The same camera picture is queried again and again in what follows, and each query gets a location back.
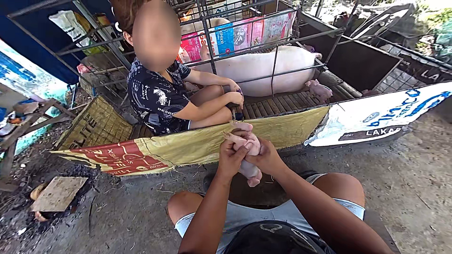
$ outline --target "shirt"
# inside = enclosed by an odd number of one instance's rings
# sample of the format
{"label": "shirt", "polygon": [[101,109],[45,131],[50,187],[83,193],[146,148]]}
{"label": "shirt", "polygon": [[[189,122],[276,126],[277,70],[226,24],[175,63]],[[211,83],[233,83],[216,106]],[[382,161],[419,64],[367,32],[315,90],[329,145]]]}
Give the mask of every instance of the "shirt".
{"label": "shirt", "polygon": [[146,69],[135,58],[127,77],[130,104],[156,135],[188,129],[188,120],[173,115],[190,102],[182,79],[185,79],[191,70],[178,61],[174,61],[166,70],[174,83],[158,72]]}
{"label": "shirt", "polygon": [[283,221],[259,221],[242,228],[225,254],[334,254],[318,237]]}

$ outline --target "white pig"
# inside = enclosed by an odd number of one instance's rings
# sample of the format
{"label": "white pig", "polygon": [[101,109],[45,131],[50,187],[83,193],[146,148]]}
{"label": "white pig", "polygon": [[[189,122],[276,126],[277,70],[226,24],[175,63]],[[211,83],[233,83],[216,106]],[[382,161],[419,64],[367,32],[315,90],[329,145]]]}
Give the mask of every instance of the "white pig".
{"label": "white pig", "polygon": [[320,84],[317,80],[306,82],[306,86],[309,87],[309,93],[317,96],[322,104],[325,103],[326,99],[333,96],[333,91],[329,87]]}
{"label": "white pig", "polygon": [[[225,18],[211,18],[210,23],[208,20],[206,22],[207,22],[207,28],[210,28],[211,27],[210,25],[212,25],[212,27],[216,27],[219,25],[230,23],[230,21]],[[194,33],[196,31],[201,31],[201,30],[204,30],[202,21],[196,21],[195,23],[180,26],[180,31],[182,32],[182,35],[188,34],[188,33]]]}
{"label": "white pig", "polygon": [[[215,62],[217,75],[230,78],[235,82],[250,80],[271,75],[276,50],[270,53],[246,54],[234,56]],[[319,53],[311,53],[301,47],[280,46],[276,60],[275,74],[299,70],[314,65]],[[210,59],[208,49],[201,47],[201,60]],[[193,70],[211,72],[210,63],[192,67]],[[295,92],[305,88],[305,83],[314,76],[314,69],[288,73],[273,78],[275,94]],[[259,79],[239,84],[244,95],[262,97],[272,94],[271,78]]]}

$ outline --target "pig's ear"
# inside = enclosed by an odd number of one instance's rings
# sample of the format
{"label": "pig's ear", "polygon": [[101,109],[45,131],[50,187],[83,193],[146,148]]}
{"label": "pig's ear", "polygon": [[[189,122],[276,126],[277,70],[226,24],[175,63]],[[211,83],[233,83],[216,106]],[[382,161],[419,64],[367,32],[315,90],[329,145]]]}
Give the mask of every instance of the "pig's ear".
{"label": "pig's ear", "polygon": [[209,49],[204,44],[201,46],[200,54],[201,54],[201,60],[202,61],[210,59]]}

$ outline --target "denim shorts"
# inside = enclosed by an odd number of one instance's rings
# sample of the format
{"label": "denim shorts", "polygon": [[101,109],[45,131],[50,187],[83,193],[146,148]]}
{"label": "denim shorts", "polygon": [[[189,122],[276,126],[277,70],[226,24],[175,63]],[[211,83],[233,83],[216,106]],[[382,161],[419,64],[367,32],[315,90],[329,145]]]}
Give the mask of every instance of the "denim shorts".
{"label": "denim shorts", "polygon": [[[314,183],[319,177],[325,174],[315,174],[306,179],[309,183]],[[361,220],[364,218],[365,209],[348,200],[334,198],[334,200],[351,211]],[[175,228],[183,237],[195,213],[190,213],[182,217],[175,224]],[[226,209],[226,222],[223,228],[223,236],[218,245],[217,254],[223,254],[225,248],[232,241],[235,235],[246,225],[258,221],[285,221],[292,224],[299,230],[318,236],[309,223],[301,215],[298,208],[289,200],[284,204],[267,210],[244,207],[228,201]]]}

